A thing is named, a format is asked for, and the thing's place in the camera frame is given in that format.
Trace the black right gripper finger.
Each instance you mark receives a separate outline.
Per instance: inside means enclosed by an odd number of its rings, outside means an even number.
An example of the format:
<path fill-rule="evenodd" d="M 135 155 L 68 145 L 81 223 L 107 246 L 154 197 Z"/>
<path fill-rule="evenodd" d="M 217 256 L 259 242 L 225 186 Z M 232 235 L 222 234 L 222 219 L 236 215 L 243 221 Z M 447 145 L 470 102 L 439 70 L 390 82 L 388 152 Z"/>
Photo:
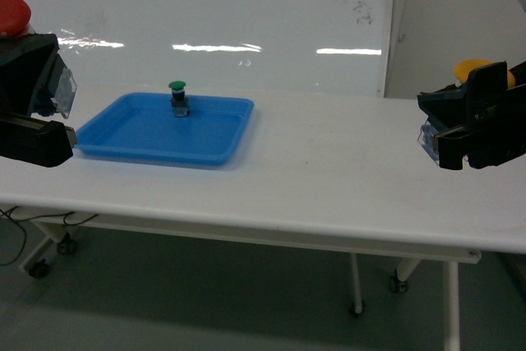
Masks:
<path fill-rule="evenodd" d="M 499 166 L 525 154 L 525 117 L 488 118 L 435 134 L 438 164 L 461 170 L 464 159 L 473 169 Z"/>
<path fill-rule="evenodd" d="M 418 95 L 427 115 L 421 137 L 434 137 L 458 125 L 488 118 L 525 117 L 525 63 L 462 61 L 454 66 L 457 82 Z"/>

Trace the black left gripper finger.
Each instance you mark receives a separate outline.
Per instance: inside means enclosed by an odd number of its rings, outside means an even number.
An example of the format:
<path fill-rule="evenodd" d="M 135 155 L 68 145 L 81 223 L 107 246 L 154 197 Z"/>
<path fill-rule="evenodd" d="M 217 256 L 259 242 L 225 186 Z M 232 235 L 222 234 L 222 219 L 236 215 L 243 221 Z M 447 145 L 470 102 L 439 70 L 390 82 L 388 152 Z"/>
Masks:
<path fill-rule="evenodd" d="M 57 112 L 53 97 L 62 73 L 55 34 L 1 39 L 1 112 L 29 117 Z"/>
<path fill-rule="evenodd" d="M 57 167 L 73 156 L 75 130 L 57 121 L 18 114 L 1 115 L 1 156 L 45 168 Z"/>

